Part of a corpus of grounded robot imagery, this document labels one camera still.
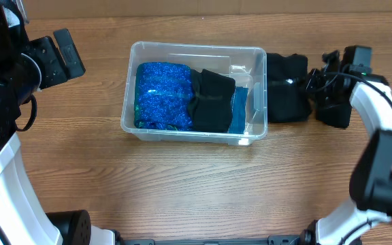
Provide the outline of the black garment large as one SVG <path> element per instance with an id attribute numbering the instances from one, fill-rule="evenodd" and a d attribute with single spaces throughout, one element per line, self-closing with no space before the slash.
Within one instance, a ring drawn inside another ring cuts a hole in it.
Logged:
<path id="1" fill-rule="evenodd" d="M 301 54 L 267 54 L 267 117 L 270 123 L 306 121 L 312 110 L 299 83 L 308 75 L 308 58 Z"/>

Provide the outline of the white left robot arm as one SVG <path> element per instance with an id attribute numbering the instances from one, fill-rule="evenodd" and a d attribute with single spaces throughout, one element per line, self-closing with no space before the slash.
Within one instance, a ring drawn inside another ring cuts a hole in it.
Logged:
<path id="1" fill-rule="evenodd" d="M 37 116 L 35 92 L 84 75 L 67 29 L 30 40 L 21 1 L 0 1 L 0 244 L 122 244 L 119 232 L 91 223 L 86 210 L 45 212 L 22 160 L 17 124 L 24 104 Z"/>

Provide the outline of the blue denim jeans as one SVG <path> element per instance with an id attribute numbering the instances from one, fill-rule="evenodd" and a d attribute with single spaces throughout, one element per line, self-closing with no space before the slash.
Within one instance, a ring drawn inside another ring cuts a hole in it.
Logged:
<path id="1" fill-rule="evenodd" d="M 246 122 L 248 88 L 237 86 L 231 98 L 232 120 L 228 133 L 243 134 Z"/>

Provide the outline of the blue sparkly garment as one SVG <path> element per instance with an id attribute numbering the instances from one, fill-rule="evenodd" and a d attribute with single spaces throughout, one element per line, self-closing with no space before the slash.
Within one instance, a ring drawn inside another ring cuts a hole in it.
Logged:
<path id="1" fill-rule="evenodd" d="M 134 125 L 138 129 L 188 131 L 193 126 L 187 111 L 192 98 L 190 67 L 142 63 L 135 77 Z"/>

